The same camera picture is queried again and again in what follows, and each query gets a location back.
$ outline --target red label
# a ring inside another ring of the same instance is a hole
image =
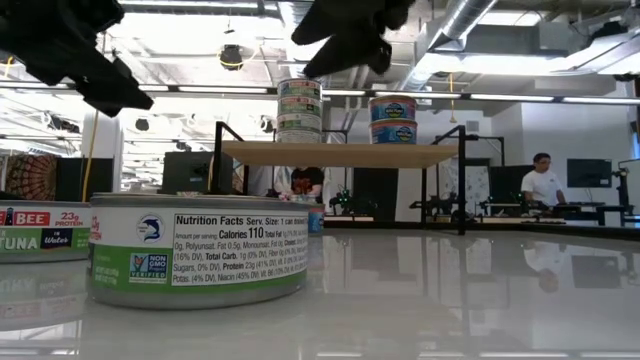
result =
[[[7,225],[7,212],[0,211],[0,225]],[[40,211],[14,211],[13,226],[49,226],[51,214]]]

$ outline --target nutrition facts label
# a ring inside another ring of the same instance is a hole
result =
[[[308,217],[176,214],[173,286],[275,279],[307,267]]]

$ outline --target can lid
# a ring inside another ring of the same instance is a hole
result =
[[[0,207],[65,207],[88,208],[89,203],[71,201],[39,201],[39,200],[0,200]]]
[[[402,126],[411,126],[411,127],[418,127],[418,122],[415,120],[410,120],[410,119],[383,119],[383,120],[376,120],[376,121],[372,121],[369,124],[369,127],[373,127],[373,126],[391,126],[391,125],[402,125]]]
[[[311,84],[317,85],[318,87],[322,87],[322,84],[319,81],[309,80],[309,79],[299,79],[299,78],[297,78],[297,79],[296,78],[284,79],[284,80],[282,80],[282,81],[280,81],[278,83],[278,86],[280,86],[281,84],[284,84],[284,83],[288,83],[288,82],[307,82],[307,83],[311,83]]]
[[[417,103],[417,100],[412,98],[411,96],[406,96],[406,95],[385,95],[385,96],[378,96],[375,97],[371,100],[369,100],[369,104],[371,103],[375,103],[375,102],[383,102],[383,101],[390,101],[390,100],[399,100],[399,101],[407,101],[407,102],[411,102],[411,103]]]
[[[96,207],[163,207],[163,208],[205,208],[205,209],[247,209],[308,211],[309,205],[294,202],[274,201],[271,198],[245,196],[110,196],[96,194],[91,198]]]

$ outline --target pipe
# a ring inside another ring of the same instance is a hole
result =
[[[467,36],[498,0],[451,0],[427,51]]]
[[[416,56],[420,60],[416,62],[416,66],[400,83],[397,90],[422,90],[433,74],[432,71],[429,71],[430,63],[425,57],[426,53],[432,52],[450,41],[467,36],[497,2],[498,0],[449,0],[442,26],[432,38],[425,53]]]

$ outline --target blue fish logo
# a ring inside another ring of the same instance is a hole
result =
[[[155,240],[160,238],[160,224],[158,224],[158,220],[156,219],[148,219],[143,221],[144,224],[149,226],[149,231],[144,236],[144,241],[147,240]]]
[[[136,230],[143,243],[153,244],[162,238],[164,224],[158,215],[147,214],[138,220]]]

